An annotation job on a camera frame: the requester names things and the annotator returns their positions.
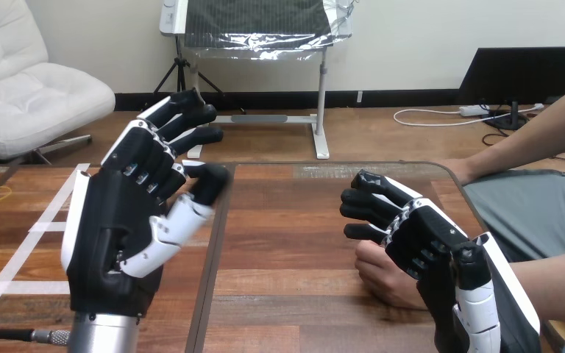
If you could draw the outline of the person's hand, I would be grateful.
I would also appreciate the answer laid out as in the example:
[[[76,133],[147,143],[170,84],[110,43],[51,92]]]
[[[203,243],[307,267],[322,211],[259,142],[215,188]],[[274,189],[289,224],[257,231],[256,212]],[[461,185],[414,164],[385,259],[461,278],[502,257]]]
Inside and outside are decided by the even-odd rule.
[[[437,162],[449,169],[462,185],[468,185],[480,178],[480,173],[466,159],[444,159]]]
[[[387,305],[427,309],[416,288],[417,281],[398,268],[381,246],[361,240],[355,248],[355,268],[368,290]]]

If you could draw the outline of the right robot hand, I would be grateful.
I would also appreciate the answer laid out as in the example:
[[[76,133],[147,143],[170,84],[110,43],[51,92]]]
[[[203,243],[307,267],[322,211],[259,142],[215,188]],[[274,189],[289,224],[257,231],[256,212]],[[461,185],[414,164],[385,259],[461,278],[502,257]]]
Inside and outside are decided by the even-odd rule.
[[[381,246],[416,281],[439,352],[540,352],[537,312],[490,232],[468,235],[434,202],[359,171],[341,194],[344,234]]]

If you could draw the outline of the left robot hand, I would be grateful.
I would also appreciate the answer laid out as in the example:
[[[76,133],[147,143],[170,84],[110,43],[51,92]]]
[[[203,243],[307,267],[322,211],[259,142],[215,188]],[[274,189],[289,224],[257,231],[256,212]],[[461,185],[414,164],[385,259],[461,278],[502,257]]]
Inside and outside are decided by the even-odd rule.
[[[61,248],[74,312],[146,316],[164,264],[230,182],[221,165],[177,161],[223,138],[216,116],[197,89],[172,93],[126,125],[95,174],[78,173]]]

